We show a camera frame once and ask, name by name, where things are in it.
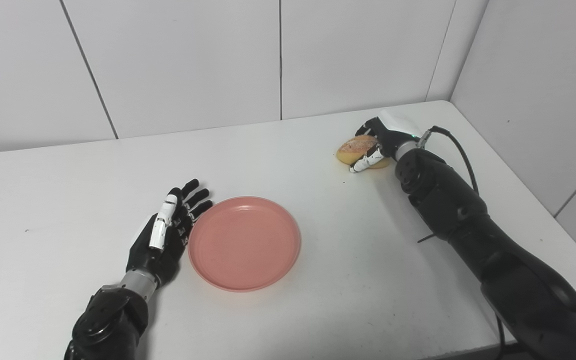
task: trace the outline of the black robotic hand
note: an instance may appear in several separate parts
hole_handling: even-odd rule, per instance
[[[377,143],[350,165],[350,172],[364,171],[383,158],[392,157],[398,160],[398,151],[407,151],[418,146],[418,133],[418,128],[406,119],[395,118],[386,111],[380,112],[379,116],[366,121],[354,134],[375,137]]]
[[[190,196],[198,187],[195,178],[170,190],[132,244],[121,282],[102,286],[90,298],[73,327],[64,360],[134,360],[148,326],[148,301],[174,278],[190,230],[213,205],[205,201],[208,189]]]
[[[148,272],[157,281],[157,288],[174,278],[190,230],[199,215],[213,205],[210,200],[204,201],[210,195],[208,189],[188,197],[198,187],[199,180],[195,178],[182,189],[174,187],[168,192],[160,212],[150,217],[130,248],[126,272]]]

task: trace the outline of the black cable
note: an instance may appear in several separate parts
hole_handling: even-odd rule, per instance
[[[423,237],[422,239],[417,240],[416,243],[417,243],[417,244],[423,243],[423,242],[425,242],[426,240],[434,237],[434,235],[435,235],[435,234],[430,234],[430,235],[428,235],[428,236],[426,236],[426,237]]]
[[[450,133],[450,131],[444,129],[443,127],[435,125],[432,126],[429,131],[431,133],[439,133],[448,137],[452,141],[452,143],[455,146],[457,146],[457,150],[459,150],[459,153],[463,158],[463,162],[466,163],[466,169],[468,169],[468,175],[470,175],[470,183],[472,184],[472,189],[473,191],[475,191],[475,193],[479,194],[480,188],[477,186],[477,180],[475,180],[475,173],[473,171],[473,166],[471,166],[471,161],[468,160],[468,155],[466,155],[466,151],[464,151],[464,148],[462,148],[462,144],[460,144],[459,141],[457,141],[457,138],[454,137],[453,134]]]
[[[504,333],[504,325],[501,323],[501,319],[498,315],[496,317],[496,327],[499,330],[499,353],[496,354],[494,360],[501,360],[504,357],[504,348],[506,347],[506,334]]]

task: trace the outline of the robotic hand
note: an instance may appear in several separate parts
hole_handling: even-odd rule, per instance
[[[358,173],[382,157],[393,157],[395,176],[410,204],[432,235],[447,241],[481,282],[484,297],[519,346],[537,360],[576,360],[573,287],[490,218],[468,157],[448,130],[434,126],[417,137],[388,117],[382,113],[359,128],[357,135],[372,135],[377,145],[352,164],[350,171]],[[442,158],[424,149],[432,133],[441,133],[455,143],[472,187]]]
[[[148,326],[148,300],[173,280],[190,230],[213,203],[195,178],[175,187],[146,222],[130,248],[126,273],[117,285],[99,289],[72,330],[64,360],[134,360]]]

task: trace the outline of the fingertip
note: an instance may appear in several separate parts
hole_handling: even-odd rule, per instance
[[[188,183],[183,185],[183,187],[181,189],[181,194],[182,194],[183,198],[187,197],[190,193],[195,191],[195,189],[197,189],[198,187],[199,187],[199,180],[198,179],[193,178],[192,180],[188,181]]]
[[[210,190],[206,189],[205,187],[199,191],[197,191],[196,194],[194,194],[194,196],[197,196],[198,198],[208,198],[208,196],[210,195]]]

